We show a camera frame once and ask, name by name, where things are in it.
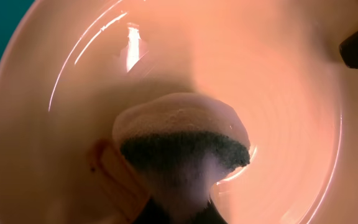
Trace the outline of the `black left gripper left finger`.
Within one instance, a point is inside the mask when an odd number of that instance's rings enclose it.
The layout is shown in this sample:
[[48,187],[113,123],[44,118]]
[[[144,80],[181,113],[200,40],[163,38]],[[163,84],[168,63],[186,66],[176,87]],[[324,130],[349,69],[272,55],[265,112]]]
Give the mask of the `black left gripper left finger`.
[[150,198],[132,224],[167,224],[167,214],[154,199]]

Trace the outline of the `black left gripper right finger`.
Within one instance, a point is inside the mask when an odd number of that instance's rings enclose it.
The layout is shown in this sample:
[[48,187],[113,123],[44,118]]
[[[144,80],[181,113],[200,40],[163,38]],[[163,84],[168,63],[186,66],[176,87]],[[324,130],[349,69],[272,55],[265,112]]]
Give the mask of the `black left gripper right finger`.
[[220,215],[213,201],[208,201],[207,207],[197,214],[197,224],[227,224]]

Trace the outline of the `green yellow sponge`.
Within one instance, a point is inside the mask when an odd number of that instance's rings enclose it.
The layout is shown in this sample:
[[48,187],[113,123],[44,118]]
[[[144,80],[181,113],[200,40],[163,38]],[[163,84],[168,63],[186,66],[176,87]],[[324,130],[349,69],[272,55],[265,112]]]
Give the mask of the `green yellow sponge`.
[[210,206],[212,186],[250,164],[250,141],[235,110],[196,93],[172,93],[123,111],[112,139],[171,223]]

